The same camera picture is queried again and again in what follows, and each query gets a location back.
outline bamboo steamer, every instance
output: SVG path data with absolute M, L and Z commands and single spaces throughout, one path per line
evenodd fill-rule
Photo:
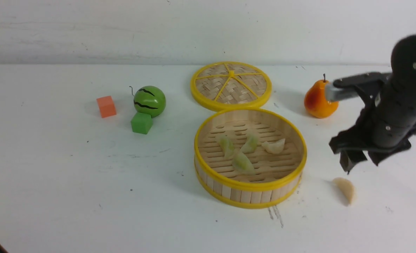
M 199 104 L 212 111 L 261 107 L 270 98 L 272 82 L 255 66 L 218 62 L 195 72 L 191 93 Z
M 259 142 L 285 138 L 281 154 L 269 154 L 258 145 L 246 156 L 256 175 L 243 175 L 225 160 L 216 135 L 229 133 L 240 148 L 246 131 L 253 129 Z M 194 163 L 200 184 L 218 200 L 240 208 L 267 208 L 289 197 L 297 188 L 306 163 L 306 143 L 297 128 L 287 119 L 259 108 L 224 110 L 209 117 L 197 131 Z

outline orange cube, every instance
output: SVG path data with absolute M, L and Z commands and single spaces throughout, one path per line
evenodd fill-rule
M 102 116 L 102 118 L 114 116 L 117 114 L 116 107 L 114 106 L 114 102 L 111 96 L 98 98 L 97 104 L 99 104 L 100 115 Z

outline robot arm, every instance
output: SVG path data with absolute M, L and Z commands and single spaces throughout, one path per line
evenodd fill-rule
M 330 141 L 340 164 L 350 172 L 359 162 L 375 165 L 410 149 L 416 135 L 416 35 L 400 40 L 391 57 L 392 73 L 370 72 L 334 80 L 325 88 L 326 99 L 341 101 L 359 96 L 365 104 L 355 125 Z

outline yellow plastic frame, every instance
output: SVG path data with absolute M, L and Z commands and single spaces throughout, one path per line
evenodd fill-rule
M 222 176 L 221 174 L 219 174 L 215 170 L 213 170 L 211 167 L 209 167 L 209 165 L 205 162 L 205 160 L 203 160 L 202 155 L 200 154 L 200 151 L 198 149 L 198 138 L 199 138 L 199 135 L 200 135 L 200 131 L 213 118 L 215 118 L 215 117 L 217 117 L 221 114 L 224 114 L 226 112 L 235 111 L 234 109 L 229 109 L 229 110 L 224 110 L 224 111 L 221 111 L 221 112 L 217 112 L 214 115 L 212 115 L 211 117 L 209 117 L 208 119 L 206 119 L 203 122 L 203 124 L 198 128 L 197 134 L 195 134 L 194 152 L 195 152 L 195 157 L 198 160 L 201 169 L 208 176 L 212 177 L 213 179 L 217 180 L 218 182 L 220 182 L 220 183 L 222 183 L 222 184 L 224 184 L 224 185 L 226 185 L 226 186 L 228 186 L 232 189 L 239 189 L 239 190 L 245 190 L 245 191 L 269 191 L 269 190 L 278 189 L 278 188 L 283 187 L 286 184 L 292 182 L 298 175 L 300 175 L 302 173 L 304 165 L 306 164 L 306 158 L 307 158 L 307 155 L 308 155 L 308 150 L 306 148 L 306 142 L 304 141 L 304 138 L 301 135 L 300 131 L 289 120 L 287 120 L 286 118 L 284 118 L 284 117 L 282 117 L 282 116 L 280 116 L 280 115 L 278 115 L 274 112 L 267 111 L 267 110 L 260 109 L 260 108 L 244 108 L 243 110 L 253 110 L 253 111 L 265 112 L 265 113 L 271 114 L 275 117 L 278 117 L 280 120 L 283 120 L 284 122 L 289 124 L 294 129 L 294 131 L 296 131 L 296 133 L 301 138 L 301 141 L 303 143 L 304 153 L 303 153 L 303 157 L 302 157 L 302 160 L 300 162 L 300 165 L 298 165 L 298 167 L 293 172 L 291 172 L 291 174 L 285 176 L 284 178 L 281 178 L 281 179 L 278 179 L 278 180 L 275 180 L 275 181 L 272 181 L 272 182 L 259 183 L 259 184 L 239 182 L 239 181 L 236 181 L 236 180 L 233 180 L 233 179 L 229 179 L 226 176 Z M 220 199 L 220 198 L 218 198 L 218 199 L 225 202 L 225 203 L 230 204 L 226 200 L 224 201 L 224 199 Z
M 286 195 L 284 195 L 283 197 L 280 197 L 278 200 L 274 200 L 271 202 L 267 202 L 267 203 L 241 203 L 241 202 L 237 202 L 237 201 L 232 201 L 222 195 L 217 194 L 215 191 L 213 191 L 211 188 L 209 188 L 205 182 L 203 182 L 202 178 L 200 177 L 200 175 L 197 172 L 197 169 L 195 169 L 195 174 L 197 175 L 197 179 L 200 182 L 200 184 L 203 186 L 203 188 L 209 193 L 211 194 L 211 196 L 215 197 L 216 199 L 222 201 L 223 203 L 226 203 L 228 205 L 232 205 L 234 207 L 238 207 L 238 208 L 247 208 L 247 209 L 261 209 L 261 208 L 268 208 L 268 207 L 272 207 L 275 206 L 281 202 L 283 202 L 285 199 L 287 199 L 289 196 L 291 196 L 293 194 L 293 192 L 297 189 L 298 185 L 300 184 L 301 178 L 302 176 L 300 176 L 300 178 L 298 179 L 297 184 L 291 189 L 291 191 L 289 191 Z
M 216 66 L 216 65 L 220 65 L 220 64 L 225 65 L 227 71 L 229 71 L 228 74 L 198 77 L 198 75 L 203 70 L 208 69 L 208 68 L 213 67 L 213 66 Z M 256 70 L 258 73 L 234 74 L 232 71 L 229 70 L 227 64 L 244 65 L 244 66 L 247 66 L 251 69 Z M 264 79 L 266 80 L 266 82 L 267 82 L 267 88 L 264 91 L 264 94 L 262 96 L 257 96 L 257 94 L 250 87 L 248 87 L 248 85 L 246 85 L 240 79 L 235 78 L 235 76 L 242 76 L 242 75 L 262 75 L 264 77 Z M 208 77 L 228 77 L 228 79 L 226 80 L 226 82 L 224 83 L 224 85 L 222 86 L 221 90 L 219 91 L 219 93 L 217 94 L 217 96 L 214 100 L 208 99 L 205 96 L 203 96 L 200 93 L 200 91 L 198 91 L 197 86 L 195 85 L 195 80 L 208 78 Z M 248 102 L 248 103 L 244 103 L 244 104 L 224 104 L 224 103 L 217 102 L 217 99 L 219 98 L 220 94 L 222 93 L 222 91 L 224 90 L 225 86 L 230 81 L 230 79 L 235 79 L 236 81 L 238 81 L 241 85 L 243 85 L 246 89 L 248 89 L 248 91 L 250 91 L 250 93 L 252 93 L 256 97 L 256 99 L 252 102 Z M 269 77 L 262 70 L 258 69 L 255 66 L 245 64 L 245 63 L 240 63 L 240 62 L 218 62 L 218 63 L 214 63 L 214 64 L 207 65 L 205 67 L 202 67 L 197 72 L 195 72 L 195 74 L 192 76 L 192 79 L 191 79 L 191 93 L 192 93 L 192 96 L 194 97 L 195 101 L 197 101 L 203 107 L 205 107 L 205 108 L 207 108 L 211 111 L 218 112 L 218 111 L 228 110 L 228 109 L 238 110 L 238 109 L 245 109 L 245 108 L 250 108 L 250 107 L 252 107 L 252 108 L 258 107 L 259 108 L 259 107 L 263 106 L 269 100 L 270 95 L 272 94 L 272 82 L 270 81 Z

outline white table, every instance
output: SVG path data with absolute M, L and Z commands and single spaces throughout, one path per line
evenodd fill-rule
M 308 146 L 301 186 L 277 205 L 281 220 L 272 208 L 221 203 L 198 183 L 193 138 L 214 113 L 190 95 L 200 67 L 0 65 L 0 243 L 13 253 L 416 252 L 416 136 L 410 151 L 354 168 L 358 199 L 346 207 L 329 183 L 346 174 L 328 142 L 363 103 L 341 102 L 323 120 L 303 106 L 323 73 L 389 67 L 258 66 L 274 90 L 263 108 Z M 130 85 L 166 94 L 147 135 L 131 131 Z M 102 119 L 96 99 L 108 95 L 118 115 Z

